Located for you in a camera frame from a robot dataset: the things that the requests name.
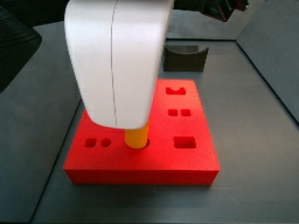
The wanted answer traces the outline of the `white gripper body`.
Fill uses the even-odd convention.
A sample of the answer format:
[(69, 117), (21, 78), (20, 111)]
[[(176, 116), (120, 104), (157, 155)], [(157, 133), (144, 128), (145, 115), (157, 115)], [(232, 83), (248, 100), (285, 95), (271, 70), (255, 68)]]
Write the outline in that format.
[(69, 0), (64, 31), (81, 100), (93, 123), (144, 127), (173, 0)]

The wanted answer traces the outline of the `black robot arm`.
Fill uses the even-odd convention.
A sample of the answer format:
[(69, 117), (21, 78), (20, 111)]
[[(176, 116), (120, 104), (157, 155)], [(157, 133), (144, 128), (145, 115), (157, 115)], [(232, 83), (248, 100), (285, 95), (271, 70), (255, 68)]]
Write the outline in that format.
[(92, 122), (141, 128), (172, 8), (173, 0), (0, 0), (0, 92), (40, 47), (33, 27), (61, 21)]

